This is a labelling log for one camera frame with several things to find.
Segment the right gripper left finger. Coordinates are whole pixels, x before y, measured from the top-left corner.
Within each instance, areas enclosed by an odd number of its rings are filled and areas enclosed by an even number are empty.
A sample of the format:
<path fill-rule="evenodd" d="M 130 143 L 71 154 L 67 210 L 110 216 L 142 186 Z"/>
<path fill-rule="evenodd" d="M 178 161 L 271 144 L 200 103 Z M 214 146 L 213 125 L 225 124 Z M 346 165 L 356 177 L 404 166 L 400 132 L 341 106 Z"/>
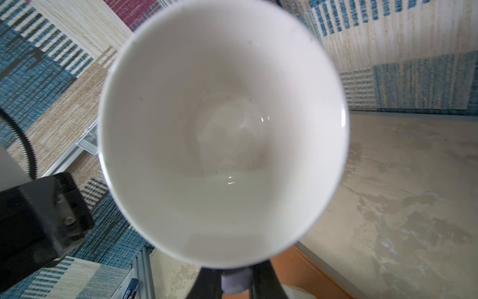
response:
<path fill-rule="evenodd" d="M 223 270 L 201 268 L 186 299 L 222 299 Z"/>

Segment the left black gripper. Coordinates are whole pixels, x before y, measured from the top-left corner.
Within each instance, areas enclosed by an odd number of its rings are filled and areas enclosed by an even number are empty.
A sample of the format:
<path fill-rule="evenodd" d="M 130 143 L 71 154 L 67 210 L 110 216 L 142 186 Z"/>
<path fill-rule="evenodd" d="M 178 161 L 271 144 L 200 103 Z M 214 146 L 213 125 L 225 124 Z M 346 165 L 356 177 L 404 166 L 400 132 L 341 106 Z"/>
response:
<path fill-rule="evenodd" d="M 67 172 L 1 192 L 1 291 L 52 268 L 86 241 L 95 226 Z"/>

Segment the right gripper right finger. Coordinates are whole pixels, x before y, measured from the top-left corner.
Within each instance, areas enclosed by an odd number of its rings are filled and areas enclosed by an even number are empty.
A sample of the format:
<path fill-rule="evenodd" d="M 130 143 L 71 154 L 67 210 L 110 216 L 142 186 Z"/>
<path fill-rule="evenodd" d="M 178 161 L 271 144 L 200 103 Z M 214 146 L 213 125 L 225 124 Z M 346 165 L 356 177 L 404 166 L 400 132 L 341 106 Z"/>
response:
<path fill-rule="evenodd" d="M 288 299 L 270 260 L 251 269 L 251 299 Z"/>

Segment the purple mug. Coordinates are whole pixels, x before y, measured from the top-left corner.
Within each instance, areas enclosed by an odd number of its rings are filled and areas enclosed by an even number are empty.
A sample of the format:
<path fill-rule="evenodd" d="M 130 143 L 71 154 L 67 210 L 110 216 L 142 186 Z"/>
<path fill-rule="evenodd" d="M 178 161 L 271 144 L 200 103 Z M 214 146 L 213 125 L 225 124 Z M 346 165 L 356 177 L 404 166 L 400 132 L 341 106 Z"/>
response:
<path fill-rule="evenodd" d="M 100 163 L 128 222 L 154 247 L 223 270 L 295 245 L 341 182 L 350 120 L 317 37 L 268 1 L 179 1 L 150 17 L 110 69 Z"/>

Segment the white faceted mug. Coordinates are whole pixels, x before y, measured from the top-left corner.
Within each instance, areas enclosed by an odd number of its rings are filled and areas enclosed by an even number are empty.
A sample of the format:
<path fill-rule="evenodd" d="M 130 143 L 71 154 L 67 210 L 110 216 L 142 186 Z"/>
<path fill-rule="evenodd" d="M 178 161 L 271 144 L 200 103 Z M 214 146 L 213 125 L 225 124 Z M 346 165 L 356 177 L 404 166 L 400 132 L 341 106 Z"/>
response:
<path fill-rule="evenodd" d="M 298 287 L 281 285 L 288 299 L 317 299 L 313 294 Z"/>

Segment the brown serving tray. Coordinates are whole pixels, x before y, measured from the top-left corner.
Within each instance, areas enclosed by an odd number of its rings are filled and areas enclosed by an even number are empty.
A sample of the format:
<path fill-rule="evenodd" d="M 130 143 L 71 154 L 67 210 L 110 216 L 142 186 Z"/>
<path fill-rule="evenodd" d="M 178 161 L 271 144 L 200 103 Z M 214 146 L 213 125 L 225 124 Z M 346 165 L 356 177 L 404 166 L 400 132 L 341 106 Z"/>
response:
<path fill-rule="evenodd" d="M 349 299 L 350 294 L 335 283 L 318 265 L 296 246 L 271 259 L 279 281 L 302 289 L 318 299 Z"/>

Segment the blue white marker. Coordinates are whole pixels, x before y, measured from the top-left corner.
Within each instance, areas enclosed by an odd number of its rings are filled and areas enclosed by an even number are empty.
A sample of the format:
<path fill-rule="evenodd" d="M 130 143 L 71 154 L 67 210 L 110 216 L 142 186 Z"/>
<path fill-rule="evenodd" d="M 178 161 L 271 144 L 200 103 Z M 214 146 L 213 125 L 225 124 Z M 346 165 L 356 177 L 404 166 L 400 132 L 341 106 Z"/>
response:
<path fill-rule="evenodd" d="M 122 299 L 135 299 L 137 288 L 138 288 L 139 280 L 136 278 L 132 278 L 124 291 Z"/>

